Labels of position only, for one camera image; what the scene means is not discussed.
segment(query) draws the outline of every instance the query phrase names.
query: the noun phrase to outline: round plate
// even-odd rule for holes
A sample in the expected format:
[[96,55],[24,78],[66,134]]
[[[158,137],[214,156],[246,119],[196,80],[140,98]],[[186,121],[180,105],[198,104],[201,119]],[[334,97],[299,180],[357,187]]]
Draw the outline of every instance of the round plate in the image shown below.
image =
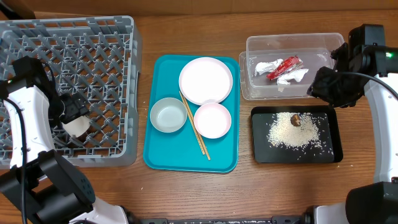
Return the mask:
[[172,133],[184,125],[187,120],[187,109],[178,99],[163,98],[154,104],[149,119],[158,131]]
[[207,103],[197,110],[193,118],[195,128],[203,137],[216,139],[224,136],[231,127],[231,114],[221,104]]
[[190,61],[180,73],[180,90],[196,105],[219,103],[232,89],[232,73],[221,61],[202,57]]

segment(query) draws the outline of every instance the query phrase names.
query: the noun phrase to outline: teal tray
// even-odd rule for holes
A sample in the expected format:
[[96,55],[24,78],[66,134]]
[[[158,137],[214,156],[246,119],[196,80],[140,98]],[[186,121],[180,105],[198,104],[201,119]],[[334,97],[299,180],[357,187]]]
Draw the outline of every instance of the teal tray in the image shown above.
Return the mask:
[[[195,172],[231,172],[238,163],[239,152],[239,65],[229,57],[214,57],[231,70],[233,87],[221,102],[231,113],[232,125],[228,133],[219,139],[203,138],[211,160],[202,155],[191,122],[174,133],[162,133],[150,123],[149,113],[153,105],[165,97],[181,100],[178,78],[182,68],[193,59],[202,56],[164,55],[157,59],[150,91],[147,129],[144,143],[144,161],[153,169]],[[199,108],[188,102],[192,114]]]

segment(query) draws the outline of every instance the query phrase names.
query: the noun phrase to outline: clear plastic container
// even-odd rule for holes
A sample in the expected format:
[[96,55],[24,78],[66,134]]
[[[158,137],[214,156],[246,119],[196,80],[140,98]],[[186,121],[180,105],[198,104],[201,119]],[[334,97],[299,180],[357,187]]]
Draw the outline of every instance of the clear plastic container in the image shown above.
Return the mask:
[[[246,100],[276,100],[287,98],[306,98],[319,68],[333,68],[335,62],[330,52],[344,43],[338,33],[324,34],[284,34],[249,37],[246,52],[239,56],[241,69],[241,88]],[[278,88],[277,80],[269,80],[266,74],[255,76],[259,62],[273,62],[279,58],[287,59],[297,55],[308,73],[301,82],[289,81],[289,86]]]

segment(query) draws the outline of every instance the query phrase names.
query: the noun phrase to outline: wooden chopstick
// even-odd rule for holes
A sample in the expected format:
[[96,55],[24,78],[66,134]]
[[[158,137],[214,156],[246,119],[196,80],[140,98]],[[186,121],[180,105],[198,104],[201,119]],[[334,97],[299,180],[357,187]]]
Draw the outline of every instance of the wooden chopstick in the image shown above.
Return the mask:
[[193,132],[195,133],[195,136],[197,137],[197,140],[198,140],[198,143],[199,143],[199,146],[200,146],[201,153],[202,153],[203,155],[206,154],[207,159],[210,160],[210,155],[209,155],[209,153],[208,153],[208,151],[207,151],[205,142],[203,142],[203,138],[202,138],[201,135],[198,133],[197,129],[195,128],[195,124],[193,123],[193,115],[192,115],[192,112],[191,112],[190,107],[188,106],[187,99],[182,95],[181,91],[180,91],[180,96],[181,96],[181,99],[182,99],[182,103],[184,104],[185,108],[187,109],[188,118],[189,118],[189,120],[191,121],[191,125],[192,125]]

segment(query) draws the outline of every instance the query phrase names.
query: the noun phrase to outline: gray dish rack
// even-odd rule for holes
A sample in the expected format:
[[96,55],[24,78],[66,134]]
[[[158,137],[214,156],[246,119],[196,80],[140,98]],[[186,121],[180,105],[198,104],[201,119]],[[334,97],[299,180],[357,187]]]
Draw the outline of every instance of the gray dish rack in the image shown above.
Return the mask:
[[[77,139],[54,128],[58,153],[80,167],[136,160],[142,39],[131,17],[1,21],[0,33],[0,80],[15,75],[12,61],[37,57],[55,73],[60,94],[80,93],[88,102],[93,131]],[[0,103],[0,169],[9,169],[11,156],[11,125]]]

